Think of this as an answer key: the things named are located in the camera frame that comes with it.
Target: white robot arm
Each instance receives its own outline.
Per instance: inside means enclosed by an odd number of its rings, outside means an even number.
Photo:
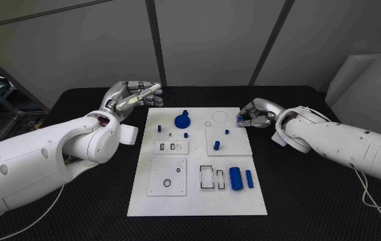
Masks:
[[[381,179],[381,134],[331,122],[307,107],[285,109],[256,98],[237,115],[242,127],[268,127],[276,123],[273,140],[301,152],[314,149],[320,155]]]
[[[0,142],[0,213],[57,190],[113,157],[119,144],[133,145],[138,128],[120,124],[135,106],[164,106],[159,83],[120,81],[99,111]],[[63,153],[76,157],[66,161]]]

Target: black tabletop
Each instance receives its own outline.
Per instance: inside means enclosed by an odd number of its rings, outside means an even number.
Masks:
[[[45,126],[97,110],[106,91],[68,90]],[[308,86],[167,87],[164,94],[167,107],[243,107],[256,97],[338,120]],[[282,147],[272,141],[275,126],[249,128],[268,216],[128,217],[148,110],[136,107],[125,121],[139,127],[136,145],[120,145],[112,160],[67,184],[48,215],[11,240],[381,240],[381,215],[361,202],[356,172],[314,151]],[[41,217],[58,191],[0,217],[0,237]],[[370,191],[381,203],[381,182],[371,177]]]

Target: robotic hand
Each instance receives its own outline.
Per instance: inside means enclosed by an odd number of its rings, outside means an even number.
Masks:
[[[285,109],[256,98],[237,115],[237,125],[263,128],[276,123],[272,139],[301,152],[320,155],[381,179],[381,135],[333,122],[318,111],[299,106]]]
[[[0,213],[57,190],[113,157],[119,144],[135,145],[138,128],[120,124],[135,106],[164,106],[162,85],[120,81],[99,111],[0,142]],[[74,156],[66,161],[63,153]]]

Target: black table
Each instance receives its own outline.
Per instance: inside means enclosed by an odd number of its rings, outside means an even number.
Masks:
[[[99,109],[106,91],[68,90],[45,126]],[[286,108],[308,106],[338,120],[307,86],[167,87],[164,94],[167,107],[243,107],[256,97]],[[314,151],[275,143],[275,127],[249,128],[269,216],[128,217],[148,110],[138,107],[125,121],[139,127],[136,145],[120,145],[113,159],[66,186],[45,218],[12,240],[381,240],[381,215],[361,202],[356,172]],[[381,204],[381,182],[371,177],[370,190]],[[0,217],[0,237],[41,217],[57,195]]]

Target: blue small part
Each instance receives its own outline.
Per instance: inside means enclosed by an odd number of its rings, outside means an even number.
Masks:
[[[184,110],[182,115],[175,118],[175,126],[181,129],[188,128],[191,125],[191,119],[188,117],[188,111]]]
[[[243,177],[242,177],[242,171],[239,167],[233,167],[229,169],[230,172],[230,181],[233,183],[233,190],[243,190],[244,184],[243,184]]]
[[[255,188],[250,170],[246,171],[246,177],[249,179],[249,188]]]
[[[218,150],[218,149],[220,149],[220,141],[217,141],[214,144],[214,150]]]

